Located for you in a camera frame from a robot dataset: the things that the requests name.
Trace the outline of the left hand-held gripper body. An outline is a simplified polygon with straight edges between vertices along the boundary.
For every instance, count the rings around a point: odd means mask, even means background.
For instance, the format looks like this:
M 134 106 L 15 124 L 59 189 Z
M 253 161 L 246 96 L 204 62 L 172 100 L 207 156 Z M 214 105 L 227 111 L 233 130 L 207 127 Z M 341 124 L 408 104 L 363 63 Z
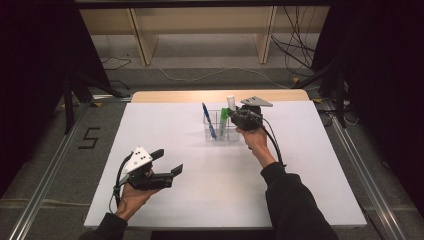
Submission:
M 153 159 L 143 147 L 138 146 L 125 161 L 122 183 L 129 183 L 134 189 L 141 191 L 170 188 L 173 174 L 152 171 Z

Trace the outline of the green highlighter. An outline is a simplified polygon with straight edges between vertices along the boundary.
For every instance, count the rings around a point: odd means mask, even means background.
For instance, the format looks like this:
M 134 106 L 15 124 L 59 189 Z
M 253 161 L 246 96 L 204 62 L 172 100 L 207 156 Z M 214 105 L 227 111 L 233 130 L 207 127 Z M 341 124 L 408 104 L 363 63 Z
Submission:
M 220 113 L 219 136 L 224 137 L 227 128 L 228 109 L 222 108 Z

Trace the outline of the clear plastic organizer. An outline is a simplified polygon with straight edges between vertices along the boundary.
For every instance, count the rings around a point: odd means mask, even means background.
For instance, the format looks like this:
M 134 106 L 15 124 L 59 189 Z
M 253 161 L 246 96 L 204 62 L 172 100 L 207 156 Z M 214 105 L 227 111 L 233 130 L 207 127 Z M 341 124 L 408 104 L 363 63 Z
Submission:
M 209 110 L 210 119 L 213 125 L 213 128 L 217 135 L 217 140 L 214 140 L 211 137 L 209 128 L 208 128 L 208 122 L 203 116 L 203 124 L 204 124 L 204 132 L 205 132 L 205 140 L 206 141 L 238 141 L 239 140 L 239 134 L 236 132 L 236 126 L 231 122 L 230 117 L 228 116 L 227 119 L 227 128 L 225 131 L 225 135 L 223 138 L 219 136 L 219 123 L 220 123 L 220 113 L 221 110 Z

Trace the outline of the black metal stand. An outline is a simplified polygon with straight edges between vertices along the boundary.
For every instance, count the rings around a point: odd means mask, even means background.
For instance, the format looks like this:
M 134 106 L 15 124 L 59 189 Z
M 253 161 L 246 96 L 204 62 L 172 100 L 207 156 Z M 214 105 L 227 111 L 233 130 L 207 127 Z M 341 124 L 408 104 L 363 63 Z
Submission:
M 88 76 L 87 74 L 78 71 L 72 71 L 68 73 L 63 80 L 63 99 L 66 113 L 66 134 L 71 131 L 75 122 L 72 96 L 75 95 L 82 103 L 91 102 L 93 100 L 93 94 L 89 91 L 89 87 L 98 88 L 116 98 L 128 97 L 128 94 L 123 94 L 113 89 L 110 85 L 102 83 Z
M 336 93 L 336 113 L 335 116 L 343 128 L 346 127 L 344 121 L 344 79 L 341 57 L 335 57 L 330 64 L 319 70 L 306 80 L 297 83 L 294 89 L 303 89 L 313 82 L 322 79 L 319 93 L 321 96 L 329 96 L 332 92 Z

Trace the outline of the person's left hand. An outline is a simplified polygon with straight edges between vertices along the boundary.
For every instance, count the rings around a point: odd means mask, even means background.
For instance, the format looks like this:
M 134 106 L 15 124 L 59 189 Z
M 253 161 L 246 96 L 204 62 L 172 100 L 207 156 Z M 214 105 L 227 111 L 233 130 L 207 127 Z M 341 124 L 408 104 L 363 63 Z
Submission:
M 137 190 L 130 184 L 126 183 L 115 215 L 125 221 L 129 221 L 134 214 L 158 192 L 158 189 L 148 191 Z

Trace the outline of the aluminium floor rail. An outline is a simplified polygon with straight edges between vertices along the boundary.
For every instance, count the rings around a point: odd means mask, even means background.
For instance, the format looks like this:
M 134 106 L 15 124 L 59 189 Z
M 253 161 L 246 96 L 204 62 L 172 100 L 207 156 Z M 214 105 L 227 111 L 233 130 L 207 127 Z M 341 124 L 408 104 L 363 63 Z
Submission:
M 25 204 L 23 211 L 11 230 L 8 240 L 24 240 L 26 238 L 31 225 L 42 206 L 43 200 L 45 199 L 45 196 L 47 195 L 49 188 L 65 159 L 75 132 L 78 130 L 79 123 L 88 108 L 88 103 L 81 103 L 76 109 L 76 117 L 73 120 L 73 124 L 66 129 L 63 137 L 60 139 L 60 144 L 57 146 L 54 155 L 49 160 L 49 164 L 46 167 L 42 178 L 38 182 L 37 187 Z
M 407 240 L 407 235 L 390 209 L 382 192 L 378 188 L 374 178 L 368 170 L 362 156 L 355 146 L 347 128 L 343 128 L 343 117 L 332 119 L 333 127 L 346 150 L 349 159 L 370 199 L 372 206 L 378 215 L 389 240 Z

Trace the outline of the black curtain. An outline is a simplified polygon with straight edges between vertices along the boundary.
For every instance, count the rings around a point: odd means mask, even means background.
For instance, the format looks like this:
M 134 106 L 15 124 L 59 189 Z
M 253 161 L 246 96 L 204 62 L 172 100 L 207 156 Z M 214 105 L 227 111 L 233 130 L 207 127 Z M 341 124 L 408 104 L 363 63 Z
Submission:
M 361 25 L 346 54 L 350 99 L 424 214 L 424 0 L 333 0 L 315 69 L 334 59 L 357 19 Z
M 75 0 L 0 0 L 0 197 L 81 74 L 109 84 Z

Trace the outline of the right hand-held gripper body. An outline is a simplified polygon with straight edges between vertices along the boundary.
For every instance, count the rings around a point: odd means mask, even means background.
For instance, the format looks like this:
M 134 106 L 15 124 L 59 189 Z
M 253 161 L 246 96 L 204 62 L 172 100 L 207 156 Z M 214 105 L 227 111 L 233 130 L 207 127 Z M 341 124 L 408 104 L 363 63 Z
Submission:
M 272 107 L 273 104 L 257 96 L 241 101 L 242 107 L 235 111 L 235 125 L 244 131 L 251 131 L 263 125 L 262 107 Z

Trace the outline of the person's right hand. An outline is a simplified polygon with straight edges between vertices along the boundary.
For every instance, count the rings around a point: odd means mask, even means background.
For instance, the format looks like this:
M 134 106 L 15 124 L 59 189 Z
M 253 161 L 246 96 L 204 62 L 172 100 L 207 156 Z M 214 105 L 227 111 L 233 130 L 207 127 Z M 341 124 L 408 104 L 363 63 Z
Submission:
M 262 129 L 245 131 L 237 127 L 236 131 L 243 136 L 246 145 L 256 158 L 264 159 L 269 154 L 267 135 Z

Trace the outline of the light wooden shelf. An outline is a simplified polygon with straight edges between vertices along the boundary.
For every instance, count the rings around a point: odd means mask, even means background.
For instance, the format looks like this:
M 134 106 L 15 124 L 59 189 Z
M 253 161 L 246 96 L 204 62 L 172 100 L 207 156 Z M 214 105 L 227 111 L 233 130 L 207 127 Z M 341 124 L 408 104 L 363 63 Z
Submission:
M 258 60 L 267 62 L 271 35 L 322 31 L 328 6 L 184 7 L 86 9 L 81 12 L 92 35 L 132 35 L 141 63 L 151 63 L 164 34 L 235 34 L 254 36 Z

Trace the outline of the blue pen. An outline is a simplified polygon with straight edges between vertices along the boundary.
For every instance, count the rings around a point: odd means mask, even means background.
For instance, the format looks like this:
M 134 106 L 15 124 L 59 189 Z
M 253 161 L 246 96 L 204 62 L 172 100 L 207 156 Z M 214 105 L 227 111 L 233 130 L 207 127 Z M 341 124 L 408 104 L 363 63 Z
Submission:
M 217 135 L 216 135 L 216 132 L 215 132 L 215 130 L 213 128 L 213 125 L 212 125 L 212 122 L 211 122 L 211 119 L 210 119 L 210 115 L 209 115 L 208 109 L 207 109 L 205 103 L 203 103 L 203 102 L 202 102 L 202 108 L 203 108 L 204 116 L 205 116 L 205 118 L 206 118 L 206 120 L 208 122 L 208 128 L 209 128 L 211 137 L 214 140 L 217 140 Z

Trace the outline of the light wooden table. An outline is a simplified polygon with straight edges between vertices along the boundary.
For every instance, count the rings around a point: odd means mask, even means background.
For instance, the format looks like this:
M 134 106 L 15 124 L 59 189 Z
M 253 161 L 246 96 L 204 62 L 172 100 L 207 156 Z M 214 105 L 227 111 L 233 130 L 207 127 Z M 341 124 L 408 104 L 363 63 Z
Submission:
M 224 102 L 226 97 L 234 95 L 237 100 L 257 96 L 274 101 L 308 101 L 307 92 L 302 89 L 254 89 L 254 90 L 192 90 L 192 91 L 139 91 L 132 103 L 192 103 Z

